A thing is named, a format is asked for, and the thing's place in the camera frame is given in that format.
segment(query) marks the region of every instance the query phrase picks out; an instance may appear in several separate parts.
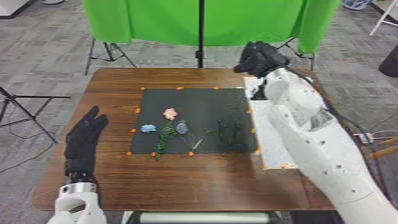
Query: black mat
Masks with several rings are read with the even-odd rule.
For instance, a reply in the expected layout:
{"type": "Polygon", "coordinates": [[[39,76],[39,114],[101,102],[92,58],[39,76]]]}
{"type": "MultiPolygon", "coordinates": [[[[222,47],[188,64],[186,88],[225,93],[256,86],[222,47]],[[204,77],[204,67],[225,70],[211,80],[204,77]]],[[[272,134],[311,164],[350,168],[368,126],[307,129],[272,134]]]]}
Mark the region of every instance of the black mat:
{"type": "MultiPolygon", "coordinates": [[[[195,153],[227,153],[256,151],[256,135],[252,134],[250,114],[247,113],[247,99],[241,89],[147,89],[142,93],[142,106],[137,118],[137,132],[133,134],[131,152],[149,154],[154,150],[160,132],[169,124],[163,111],[174,108],[177,117],[172,128],[185,120],[188,133],[195,143],[204,140],[195,153]],[[156,133],[142,133],[145,124],[156,126],[156,133]]],[[[165,154],[188,153],[190,148],[179,136],[167,141],[165,154]]]]}

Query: toy flower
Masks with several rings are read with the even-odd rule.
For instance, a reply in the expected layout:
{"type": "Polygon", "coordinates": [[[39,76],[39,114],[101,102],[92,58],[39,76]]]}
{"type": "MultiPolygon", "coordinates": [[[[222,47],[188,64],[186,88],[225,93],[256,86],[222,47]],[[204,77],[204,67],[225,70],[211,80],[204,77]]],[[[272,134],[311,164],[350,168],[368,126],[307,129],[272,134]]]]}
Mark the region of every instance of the toy flower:
{"type": "Polygon", "coordinates": [[[165,109],[163,115],[165,115],[165,119],[174,120],[174,118],[177,116],[177,112],[176,112],[174,108],[165,109]]]}
{"type": "Polygon", "coordinates": [[[156,126],[153,124],[142,125],[140,132],[144,133],[156,132],[156,126]]]}
{"type": "Polygon", "coordinates": [[[186,134],[188,127],[186,127],[185,121],[179,121],[177,126],[176,126],[176,131],[177,131],[177,134],[179,135],[185,135],[186,134]]]}

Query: green backdrop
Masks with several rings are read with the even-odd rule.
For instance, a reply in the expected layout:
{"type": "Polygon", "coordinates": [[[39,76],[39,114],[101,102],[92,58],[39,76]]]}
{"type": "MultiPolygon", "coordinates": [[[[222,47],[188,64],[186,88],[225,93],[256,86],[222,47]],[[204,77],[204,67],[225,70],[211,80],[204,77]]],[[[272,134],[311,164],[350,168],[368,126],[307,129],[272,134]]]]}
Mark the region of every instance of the green backdrop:
{"type": "MultiPolygon", "coordinates": [[[[298,37],[318,50],[339,0],[206,0],[204,45],[240,46],[298,37]]],[[[199,0],[83,0],[94,38],[197,46],[199,0]]]]}

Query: pink flower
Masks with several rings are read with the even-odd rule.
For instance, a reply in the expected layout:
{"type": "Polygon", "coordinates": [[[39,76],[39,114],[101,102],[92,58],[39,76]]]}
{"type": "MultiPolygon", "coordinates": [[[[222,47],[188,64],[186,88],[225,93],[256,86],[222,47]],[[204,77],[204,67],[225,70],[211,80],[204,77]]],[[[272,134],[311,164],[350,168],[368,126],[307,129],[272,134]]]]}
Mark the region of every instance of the pink flower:
{"type": "Polygon", "coordinates": [[[165,119],[174,120],[174,118],[177,116],[177,112],[176,112],[174,108],[165,109],[163,115],[165,115],[165,119]]]}

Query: wooden table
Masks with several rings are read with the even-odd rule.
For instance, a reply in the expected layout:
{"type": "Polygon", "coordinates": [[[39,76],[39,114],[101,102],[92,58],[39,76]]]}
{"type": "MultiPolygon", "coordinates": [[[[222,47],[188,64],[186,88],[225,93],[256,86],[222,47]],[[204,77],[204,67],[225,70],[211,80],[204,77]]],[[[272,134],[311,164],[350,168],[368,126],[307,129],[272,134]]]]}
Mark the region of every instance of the wooden table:
{"type": "MultiPolygon", "coordinates": [[[[65,133],[94,105],[108,115],[96,153],[103,209],[145,211],[332,210],[314,185],[296,170],[263,171],[261,156],[126,155],[131,146],[135,108],[145,88],[243,86],[231,69],[101,69],[76,107],[65,133]]],[[[53,210],[64,184],[64,142],[34,192],[34,205],[53,210]]]]}

